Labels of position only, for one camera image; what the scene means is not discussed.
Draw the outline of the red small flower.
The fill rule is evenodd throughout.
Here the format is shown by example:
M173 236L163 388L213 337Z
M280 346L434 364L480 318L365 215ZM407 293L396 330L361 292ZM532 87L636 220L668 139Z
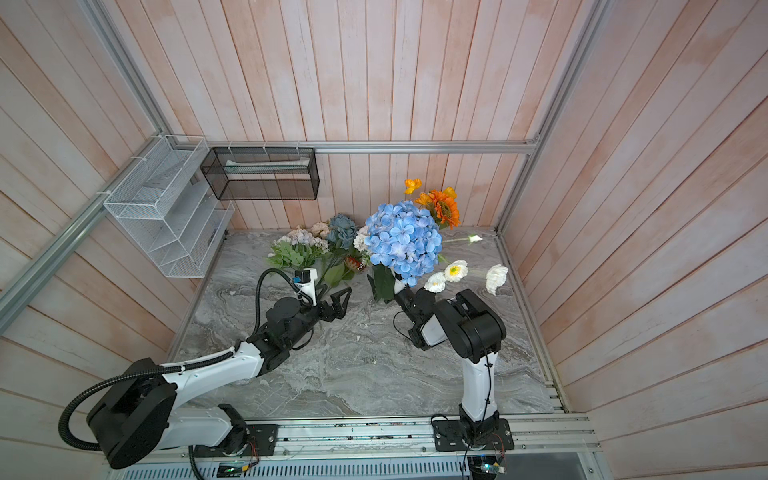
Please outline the red small flower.
M356 272L362 271L366 267L363 260L354 256L346 256L344 262L350 270Z

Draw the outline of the white ranunculus flower stem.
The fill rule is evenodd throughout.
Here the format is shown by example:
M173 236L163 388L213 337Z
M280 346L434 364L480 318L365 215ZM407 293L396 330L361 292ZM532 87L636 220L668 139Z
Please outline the white ranunculus flower stem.
M506 283L509 268L497 264L486 273L486 291L495 296L497 290ZM448 283L456 283L463 280L469 274L468 264L465 260L456 260L449 263L442 272L435 273L426 281L424 288L431 293L440 293L445 290Z

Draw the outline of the blue hydrangea flower stem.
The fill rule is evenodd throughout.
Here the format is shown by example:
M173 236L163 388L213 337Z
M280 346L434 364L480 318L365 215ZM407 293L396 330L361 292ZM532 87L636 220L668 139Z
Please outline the blue hydrangea flower stem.
M392 301L396 283L413 287L438 265L442 235L428 209L412 201L381 204L365 227L363 245L372 266L368 280L376 300Z

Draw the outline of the dusty blue flower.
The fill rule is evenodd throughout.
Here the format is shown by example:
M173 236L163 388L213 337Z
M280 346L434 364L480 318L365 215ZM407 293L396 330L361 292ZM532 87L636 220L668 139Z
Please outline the dusty blue flower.
M358 227L352 218L344 214L337 214L326 223L330 226L330 233L327 237L330 254L328 259L322 262L320 280L328 287L333 288L342 281L351 280L357 273L350 270L344 260L346 256L359 258L353 246Z

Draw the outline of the orange gerbera flower stem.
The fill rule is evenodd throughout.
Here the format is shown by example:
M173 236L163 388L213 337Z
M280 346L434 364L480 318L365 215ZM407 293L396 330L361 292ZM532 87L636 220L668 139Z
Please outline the orange gerbera flower stem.
M461 223L456 198L456 191L452 187L446 187L441 191L431 190L428 193L421 193L415 203L427 209L441 229L453 229Z

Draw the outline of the yellow poppy flower stem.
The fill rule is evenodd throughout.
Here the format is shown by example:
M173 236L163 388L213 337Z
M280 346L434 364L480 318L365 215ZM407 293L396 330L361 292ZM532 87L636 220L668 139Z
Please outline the yellow poppy flower stem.
M404 181L404 186L405 186L404 194L411 195L416 190L422 187L422 181L420 179L406 179Z

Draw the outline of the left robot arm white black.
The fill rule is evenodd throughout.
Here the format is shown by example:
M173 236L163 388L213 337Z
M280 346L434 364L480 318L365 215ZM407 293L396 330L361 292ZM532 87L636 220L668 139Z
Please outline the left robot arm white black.
M275 370L306 346L318 322L345 316L351 293L351 288L339 290L314 306L281 298L254 334L218 354L166 365L150 359L135 362L123 375L105 381L104 396L87 416L98 450L114 469L132 466L162 449L208 446L240 452L249 431L233 406L222 403L196 410L187 403Z

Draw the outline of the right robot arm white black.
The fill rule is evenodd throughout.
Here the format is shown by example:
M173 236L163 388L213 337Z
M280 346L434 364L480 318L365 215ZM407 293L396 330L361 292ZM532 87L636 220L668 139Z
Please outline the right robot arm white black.
M447 342L462 359L459 428L463 438L476 442L492 434L500 422L495 368L506 338L500 316L470 289L437 300L424 288L414 292L398 285L394 299L412 323L407 337L415 347L429 350Z

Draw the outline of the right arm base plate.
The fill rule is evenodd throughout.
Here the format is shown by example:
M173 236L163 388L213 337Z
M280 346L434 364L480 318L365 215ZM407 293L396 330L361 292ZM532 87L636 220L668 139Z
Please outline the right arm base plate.
M432 419L430 424L438 452L494 450L505 453L515 448L511 428L505 419L490 418L477 426L462 419L439 417Z

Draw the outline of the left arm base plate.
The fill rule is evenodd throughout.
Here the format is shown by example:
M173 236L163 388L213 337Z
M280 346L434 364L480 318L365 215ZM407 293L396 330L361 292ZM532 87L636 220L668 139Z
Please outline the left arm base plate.
M233 430L215 446L195 446L196 458L267 457L274 454L278 440L278 424L248 424Z

